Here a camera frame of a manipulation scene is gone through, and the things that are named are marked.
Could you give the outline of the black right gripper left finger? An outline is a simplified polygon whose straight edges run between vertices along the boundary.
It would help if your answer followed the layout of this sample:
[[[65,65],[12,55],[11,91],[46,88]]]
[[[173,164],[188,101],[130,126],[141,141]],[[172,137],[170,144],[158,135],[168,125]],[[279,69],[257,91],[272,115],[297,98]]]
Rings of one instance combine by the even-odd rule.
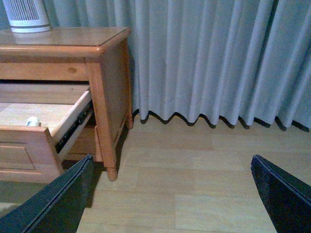
[[[37,194],[0,219],[2,233],[75,233],[80,224],[94,161],[87,155]]]

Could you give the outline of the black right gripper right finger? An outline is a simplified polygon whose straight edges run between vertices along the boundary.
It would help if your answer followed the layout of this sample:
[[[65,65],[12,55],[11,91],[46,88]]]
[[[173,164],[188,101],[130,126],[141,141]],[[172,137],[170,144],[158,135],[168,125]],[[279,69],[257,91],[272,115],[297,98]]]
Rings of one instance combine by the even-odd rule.
[[[251,172],[261,201],[278,233],[311,231],[311,186],[260,155]]]

